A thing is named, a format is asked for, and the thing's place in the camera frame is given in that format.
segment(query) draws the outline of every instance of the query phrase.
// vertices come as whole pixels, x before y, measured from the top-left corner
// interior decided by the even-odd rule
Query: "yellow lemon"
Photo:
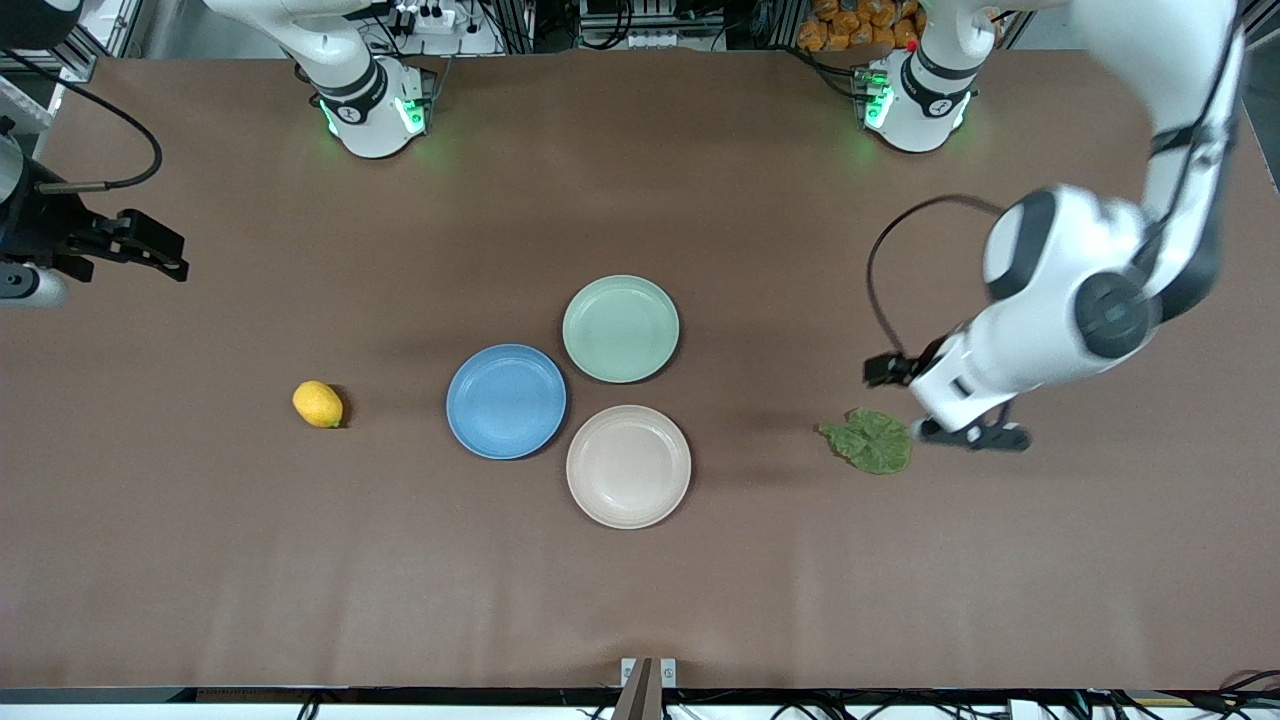
[[[342,424],[342,400],[332,387],[320,380],[307,380],[293,391],[293,409],[317,428],[337,428]]]

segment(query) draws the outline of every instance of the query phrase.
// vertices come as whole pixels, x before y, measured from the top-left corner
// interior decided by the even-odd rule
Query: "brown tabletop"
[[[780,55],[460,60],[434,135],[342,150],[283,61],[108,61],[93,88],[165,149],[138,206],[187,237],[191,281],[100,263],[65,307],[4,313],[0,684],[591,685],[623,656],[686,685],[1216,687],[1274,666],[1280,201],[1236,150],[1219,290],[1103,377],[1019,401],[1018,456],[918,447],[896,477],[813,427],[887,348],[863,295],[908,205],[1046,183],[1137,199],[1149,131],[1083,55],[997,54],[927,156],[861,133]],[[47,163],[146,163],[76,97]],[[989,220],[938,208],[882,255],[920,348],[984,302]],[[680,307],[675,361],[594,382],[559,342],[585,283],[632,273]],[[564,430],[495,462],[449,434],[472,352],[547,351]],[[289,406],[340,384],[349,428]],[[621,404],[695,459],[660,525],[573,503],[573,430]]]

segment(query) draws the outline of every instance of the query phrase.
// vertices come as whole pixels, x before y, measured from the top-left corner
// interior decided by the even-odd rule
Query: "green plate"
[[[680,342],[680,315],[652,282],[609,275],[573,296],[563,329],[564,350],[584,373],[608,383],[632,383],[671,359]]]

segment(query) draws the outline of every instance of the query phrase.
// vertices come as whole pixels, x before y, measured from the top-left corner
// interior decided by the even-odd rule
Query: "pile of orange objects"
[[[810,3],[813,18],[805,20],[796,33],[796,47],[810,53],[845,50],[872,42],[906,47],[919,40],[928,22],[924,8],[916,0],[858,0],[854,9],[846,9],[840,0]]]

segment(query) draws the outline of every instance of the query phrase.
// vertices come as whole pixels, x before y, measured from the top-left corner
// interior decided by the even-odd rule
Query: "leaf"
[[[888,475],[911,461],[911,433],[901,420],[867,407],[851,411],[846,419],[844,427],[823,423],[818,432],[859,470]]]
[[[852,460],[867,450],[867,438],[846,427],[822,423],[818,425],[818,432],[827,438],[831,448],[846,460]]]

